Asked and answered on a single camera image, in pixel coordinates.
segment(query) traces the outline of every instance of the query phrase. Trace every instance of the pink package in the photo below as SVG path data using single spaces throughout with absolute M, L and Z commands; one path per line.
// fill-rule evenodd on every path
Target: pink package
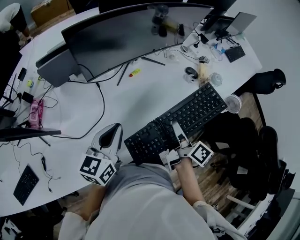
M 34 129 L 40 129 L 40 122 L 43 117 L 44 101 L 34 99 L 30 106 L 30 115 L 28 121 Z

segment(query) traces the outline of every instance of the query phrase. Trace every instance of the white portable fan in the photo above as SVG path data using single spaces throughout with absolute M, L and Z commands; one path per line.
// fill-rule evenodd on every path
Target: white portable fan
M 242 101 L 240 98 L 234 94 L 229 95 L 225 98 L 225 102 L 227 104 L 227 109 L 225 109 L 225 112 L 230 113 L 239 113 L 241 107 L 242 107 Z

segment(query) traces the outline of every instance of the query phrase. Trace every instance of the black mouse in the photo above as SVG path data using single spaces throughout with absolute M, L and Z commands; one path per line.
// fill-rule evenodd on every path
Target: black mouse
M 187 67 L 186 68 L 186 73 L 189 74 L 189 75 L 190 74 L 193 75 L 192 78 L 198 78 L 197 71 L 195 69 L 193 69 L 192 67 Z

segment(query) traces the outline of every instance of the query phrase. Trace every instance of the person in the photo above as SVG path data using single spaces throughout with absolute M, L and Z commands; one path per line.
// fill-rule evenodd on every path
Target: person
M 0 12 L 0 31 L 6 33 L 9 31 L 15 32 L 16 30 L 20 31 L 26 37 L 27 42 L 32 40 L 22 7 L 19 3 L 10 4 Z
M 205 203 L 191 159 L 175 169 L 183 196 L 162 165 L 121 166 L 106 187 L 91 187 L 79 215 L 66 213 L 59 240 L 245 240 Z

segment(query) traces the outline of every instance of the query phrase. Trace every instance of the black keyboard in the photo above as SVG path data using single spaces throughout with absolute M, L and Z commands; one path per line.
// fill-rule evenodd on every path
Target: black keyboard
M 25 204 L 28 196 L 38 183 L 39 179 L 29 165 L 26 166 L 17 186 L 15 187 L 14 196 L 22 204 Z
M 225 51 L 225 54 L 226 54 L 229 62 L 234 62 L 237 59 L 240 59 L 241 57 L 244 57 L 246 55 L 242 46 L 237 46 L 237 47 L 227 49 Z
M 186 136 L 191 137 L 203 130 L 203 126 L 226 107 L 216 90 L 207 83 L 130 136 L 124 143 L 135 164 L 161 164 L 159 153 L 179 146 L 171 126 L 172 121 L 178 121 Z

